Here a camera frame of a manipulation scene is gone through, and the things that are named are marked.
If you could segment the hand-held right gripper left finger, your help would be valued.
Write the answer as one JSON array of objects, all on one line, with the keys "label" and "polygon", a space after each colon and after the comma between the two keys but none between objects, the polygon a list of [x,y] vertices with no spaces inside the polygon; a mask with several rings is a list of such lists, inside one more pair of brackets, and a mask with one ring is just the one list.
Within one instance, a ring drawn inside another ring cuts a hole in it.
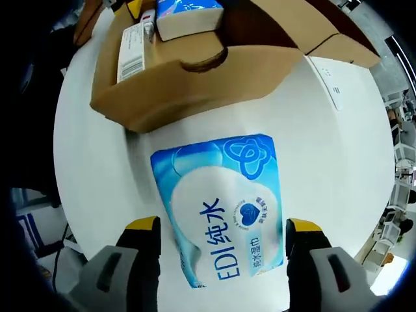
[{"label": "hand-held right gripper left finger", "polygon": [[156,311],[160,255],[160,218],[131,222],[83,267],[77,302],[87,311]]}]

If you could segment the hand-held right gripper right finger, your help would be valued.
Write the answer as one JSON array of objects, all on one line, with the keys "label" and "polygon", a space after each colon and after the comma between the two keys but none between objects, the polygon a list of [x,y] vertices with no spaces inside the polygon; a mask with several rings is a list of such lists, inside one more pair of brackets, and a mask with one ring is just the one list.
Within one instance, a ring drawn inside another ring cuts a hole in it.
[{"label": "hand-held right gripper right finger", "polygon": [[286,221],[289,311],[371,311],[374,293],[366,273],[313,222]]}]

